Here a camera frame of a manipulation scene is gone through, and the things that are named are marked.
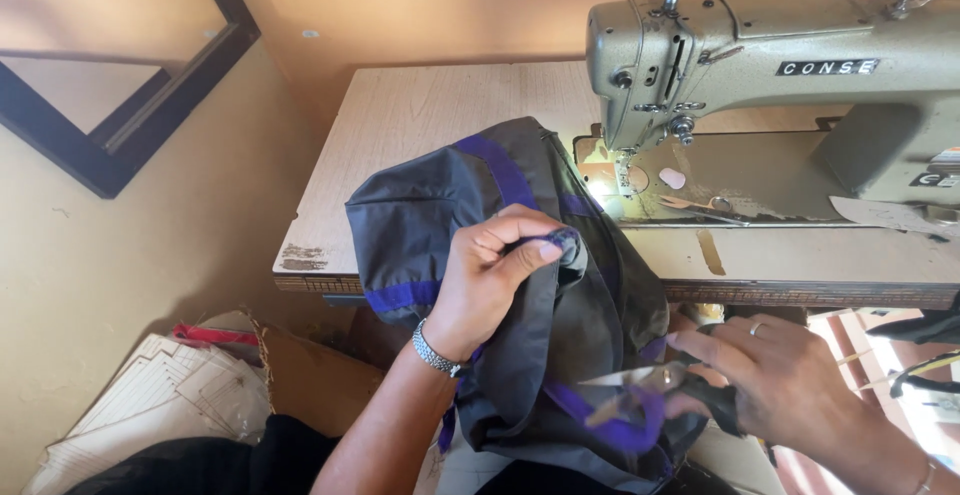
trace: wristwatch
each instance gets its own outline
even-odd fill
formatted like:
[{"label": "wristwatch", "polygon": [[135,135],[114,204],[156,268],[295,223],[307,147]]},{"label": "wristwatch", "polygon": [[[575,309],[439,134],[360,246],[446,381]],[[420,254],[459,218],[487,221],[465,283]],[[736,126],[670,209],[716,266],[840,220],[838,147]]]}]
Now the wristwatch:
[{"label": "wristwatch", "polygon": [[467,368],[471,366],[471,363],[457,363],[448,360],[431,349],[430,345],[427,345],[424,339],[424,333],[422,332],[425,322],[426,318],[421,320],[414,330],[414,349],[416,349],[416,354],[419,354],[428,365],[443,373],[448,373],[450,377],[463,377],[464,374],[467,373]]}]

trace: hand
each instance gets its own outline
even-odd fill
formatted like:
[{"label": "hand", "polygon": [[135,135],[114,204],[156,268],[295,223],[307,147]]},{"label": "hand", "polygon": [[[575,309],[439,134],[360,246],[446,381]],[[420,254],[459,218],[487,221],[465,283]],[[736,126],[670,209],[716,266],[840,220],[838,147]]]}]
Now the hand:
[{"label": "hand", "polygon": [[453,234],[437,303],[423,323],[423,339],[440,356],[465,362],[489,340],[534,270],[563,254],[544,240],[530,240],[501,255],[508,244],[564,227],[545,213],[512,204],[496,216]]},{"label": "hand", "polygon": [[[762,326],[750,335],[756,322]],[[733,317],[712,336],[680,331],[667,336],[726,376],[737,388],[741,428],[763,440],[815,457],[866,422],[867,409],[847,388],[830,348],[806,328],[766,314]],[[707,415],[689,396],[672,396],[667,415]]]}]

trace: mirror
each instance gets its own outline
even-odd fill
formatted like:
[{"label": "mirror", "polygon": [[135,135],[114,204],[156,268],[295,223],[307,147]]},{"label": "mirror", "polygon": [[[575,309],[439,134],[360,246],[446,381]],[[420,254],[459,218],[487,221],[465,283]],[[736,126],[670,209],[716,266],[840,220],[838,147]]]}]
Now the mirror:
[{"label": "mirror", "polygon": [[258,36],[242,0],[0,0],[0,123],[114,198]]}]

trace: industrial sewing machine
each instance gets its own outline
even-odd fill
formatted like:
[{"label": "industrial sewing machine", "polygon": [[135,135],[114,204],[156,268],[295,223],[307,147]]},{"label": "industrial sewing machine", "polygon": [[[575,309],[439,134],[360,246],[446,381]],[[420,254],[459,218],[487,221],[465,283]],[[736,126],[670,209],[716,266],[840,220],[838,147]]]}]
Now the industrial sewing machine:
[{"label": "industrial sewing machine", "polygon": [[[827,195],[960,204],[960,0],[624,0],[593,7],[586,44],[628,226],[688,223],[647,204],[667,193],[788,226],[842,225]],[[852,107],[816,131],[697,129],[819,104]],[[688,185],[666,189],[664,167]]]}]

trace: scissors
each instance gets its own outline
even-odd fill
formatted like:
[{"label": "scissors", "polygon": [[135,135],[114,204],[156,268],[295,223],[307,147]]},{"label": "scissors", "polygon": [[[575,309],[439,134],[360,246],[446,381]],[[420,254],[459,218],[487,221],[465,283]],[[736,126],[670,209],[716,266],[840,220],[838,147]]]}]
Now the scissors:
[{"label": "scissors", "polygon": [[[705,325],[699,332],[709,335],[714,326]],[[681,353],[676,360],[668,363],[637,367],[581,381],[581,385],[628,389],[601,403],[593,414],[586,417],[586,426],[598,426],[640,407],[639,399],[629,391],[630,388],[661,395],[679,391],[702,401],[721,430],[743,437],[738,427],[737,389],[731,385],[713,386],[706,378],[688,371],[687,368],[695,364],[700,364],[698,358],[689,353]]]},{"label": "scissors", "polygon": [[[726,223],[732,223],[740,226],[750,225],[750,218],[743,214],[734,212],[730,207],[730,202],[723,197],[713,197],[706,205],[691,203],[690,201],[685,201],[684,199],[678,199],[677,197],[671,197],[669,195],[660,195],[659,197],[663,199],[662,201],[657,201],[659,204],[669,208],[675,208],[688,214],[692,214],[693,216],[719,219],[720,221],[726,221]],[[721,205],[714,204],[714,201],[725,202],[726,204],[722,206],[724,206],[726,209],[720,208],[719,206]]]}]

